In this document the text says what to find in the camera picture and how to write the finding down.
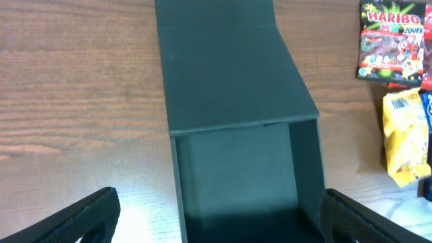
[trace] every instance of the dark green box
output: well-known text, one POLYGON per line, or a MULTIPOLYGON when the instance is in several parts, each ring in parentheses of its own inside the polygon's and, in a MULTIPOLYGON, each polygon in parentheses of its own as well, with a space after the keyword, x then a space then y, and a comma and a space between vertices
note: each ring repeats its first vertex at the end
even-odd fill
POLYGON ((155 3, 183 242, 319 241, 319 113, 272 1, 155 3))

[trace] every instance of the wood grain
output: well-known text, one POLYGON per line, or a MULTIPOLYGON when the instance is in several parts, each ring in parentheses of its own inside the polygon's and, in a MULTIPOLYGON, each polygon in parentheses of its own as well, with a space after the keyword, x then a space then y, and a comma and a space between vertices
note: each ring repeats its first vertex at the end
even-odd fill
MULTIPOLYGON (((432 238, 417 185, 387 175, 385 87, 356 80, 357 0, 275 0, 277 25, 321 118, 327 186, 432 238)), ((0 238, 103 186, 114 242, 179 242, 151 0, 0 3, 0 238)))

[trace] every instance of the gummy candy wrapper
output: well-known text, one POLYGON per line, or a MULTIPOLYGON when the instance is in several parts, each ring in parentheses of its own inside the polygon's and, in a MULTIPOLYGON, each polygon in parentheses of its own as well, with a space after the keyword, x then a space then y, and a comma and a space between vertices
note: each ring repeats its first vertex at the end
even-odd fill
POLYGON ((431 175, 427 163, 429 127, 419 90, 391 93, 383 99, 387 171, 399 187, 431 175))
POLYGON ((432 5, 360 2, 357 78, 432 88, 432 5))

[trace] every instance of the blue package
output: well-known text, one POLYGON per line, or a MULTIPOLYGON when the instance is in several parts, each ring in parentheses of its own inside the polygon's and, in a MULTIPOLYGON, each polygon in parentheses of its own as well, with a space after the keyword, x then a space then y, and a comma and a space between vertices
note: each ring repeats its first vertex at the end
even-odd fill
MULTIPOLYGON (((432 167, 432 92, 420 94, 421 103, 425 108, 427 125, 429 127, 429 144, 427 147, 427 163, 432 167)), ((425 198, 432 201, 432 177, 425 180, 425 198)))

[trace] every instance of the box lid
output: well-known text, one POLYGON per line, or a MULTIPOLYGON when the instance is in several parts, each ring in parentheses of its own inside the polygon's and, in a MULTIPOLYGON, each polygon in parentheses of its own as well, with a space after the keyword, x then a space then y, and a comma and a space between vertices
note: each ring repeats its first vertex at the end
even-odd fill
POLYGON ((318 117, 268 0, 157 0, 171 135, 318 117))

